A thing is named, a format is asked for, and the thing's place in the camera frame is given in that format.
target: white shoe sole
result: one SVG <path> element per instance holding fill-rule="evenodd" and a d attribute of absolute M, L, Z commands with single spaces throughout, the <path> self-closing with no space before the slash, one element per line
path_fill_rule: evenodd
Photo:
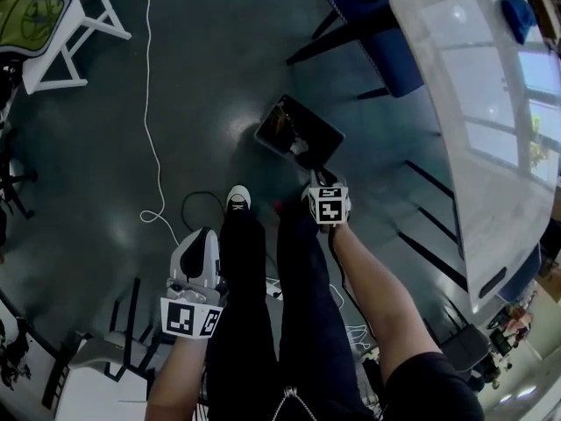
<path fill-rule="evenodd" d="M 230 193 L 228 194 L 228 197 L 226 198 L 226 207 L 228 207 L 228 204 L 230 203 L 230 200 L 235 196 L 235 195 L 240 195 L 241 197 L 243 197 L 245 199 L 245 201 L 247 202 L 247 209 L 252 207 L 252 198 L 249 195 L 249 190 L 244 187 L 244 186 L 234 186 L 231 188 Z"/>

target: shiny floor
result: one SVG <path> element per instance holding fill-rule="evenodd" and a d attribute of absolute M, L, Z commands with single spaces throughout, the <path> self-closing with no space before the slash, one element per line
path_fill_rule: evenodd
<path fill-rule="evenodd" d="M 33 96 L 22 90 L 11 113 L 21 130 L 16 152 L 39 173 L 21 192 L 37 215 L 10 219 L 0 288 L 54 345 L 76 330 L 105 333 L 113 300 L 126 299 L 136 276 L 138 316 L 157 317 L 174 249 L 162 222 L 145 225 L 138 217 L 160 208 L 143 126 L 146 0 L 111 1 L 132 39 L 95 34 L 76 56 L 87 87 Z M 253 132 L 271 102 L 288 93 L 346 135 L 328 167 L 349 183 L 352 227 L 363 242 L 402 279 L 424 317 L 441 318 L 443 292 L 467 316 L 466 295 L 396 237 L 399 226 L 461 269 L 456 246 L 417 210 L 422 205 L 453 228 L 451 201 L 403 165 L 411 159 L 450 184 L 426 89 L 399 100 L 354 100 L 381 85 L 355 44 L 284 64 L 329 10 L 325 0 L 152 0 L 149 125 L 162 165 L 164 214 L 182 238 L 187 193 L 224 197 L 242 182 L 274 256 L 273 201 L 293 194 L 306 176 L 258 145 Z M 215 229 L 222 217 L 203 196 L 188 202 L 185 216 Z M 342 311 L 350 325 L 363 323 L 350 303 Z M 277 326 L 280 303 L 272 301 L 271 312 Z"/>

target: table top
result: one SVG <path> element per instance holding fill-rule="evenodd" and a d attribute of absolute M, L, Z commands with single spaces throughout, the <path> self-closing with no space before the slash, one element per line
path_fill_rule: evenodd
<path fill-rule="evenodd" d="M 56 421 L 143 421 L 146 380 L 125 371 L 119 382 L 95 369 L 71 369 L 60 395 Z"/>
<path fill-rule="evenodd" d="M 389 0 L 441 127 L 474 311 L 542 236 L 561 151 L 559 60 L 537 27 L 517 44 L 499 1 Z"/>

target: black cable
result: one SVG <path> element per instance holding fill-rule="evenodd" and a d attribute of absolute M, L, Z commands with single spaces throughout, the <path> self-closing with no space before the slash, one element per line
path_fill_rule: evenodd
<path fill-rule="evenodd" d="M 185 227 L 187 229 L 189 229 L 191 232 L 195 232 L 196 230 L 193 229 L 191 226 L 189 226 L 189 224 L 185 220 L 185 216 L 183 215 L 183 212 L 185 211 L 185 203 L 187 202 L 187 200 L 189 200 L 190 197 L 195 196 L 195 195 L 212 196 L 215 199 L 215 201 L 218 203 L 218 205 L 220 206 L 220 211 L 222 212 L 222 217 L 226 218 L 226 209 L 222 206 L 222 201 L 220 201 L 220 198 L 218 198 L 218 196 L 216 196 L 212 192 L 209 192 L 208 190 L 197 190 L 195 192 L 187 193 L 187 195 L 185 195 L 185 197 L 183 198 L 183 202 L 181 203 L 181 221 L 183 222 Z"/>
<path fill-rule="evenodd" d="M 347 297 L 351 300 L 352 305 L 354 305 L 357 308 L 360 316 L 365 320 L 365 325 L 368 328 L 368 333 L 370 333 L 370 336 L 374 340 L 376 340 L 376 336 L 374 335 L 374 332 L 372 332 L 372 327 L 370 326 L 370 323 L 368 323 L 368 320 L 366 319 L 365 314 L 362 312 L 359 305 L 355 301 L 354 297 L 352 297 L 351 292 L 347 288 L 343 266 L 341 265 L 341 262 L 339 261 L 339 258 L 337 257 L 337 254 L 335 253 L 335 248 L 333 247 L 333 238 L 334 237 L 335 237 L 335 228 L 331 227 L 330 232 L 329 232 L 328 237 L 327 237 L 327 244 L 329 245 L 331 255 L 333 256 L 333 260 L 335 261 L 335 263 L 337 263 L 337 266 L 339 267 L 339 271 L 341 272 L 341 288 L 347 294 Z"/>

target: bag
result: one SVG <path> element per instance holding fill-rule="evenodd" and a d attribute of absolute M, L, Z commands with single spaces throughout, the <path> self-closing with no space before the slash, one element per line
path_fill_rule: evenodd
<path fill-rule="evenodd" d="M 72 0 L 0 0 L 0 54 L 42 55 Z"/>

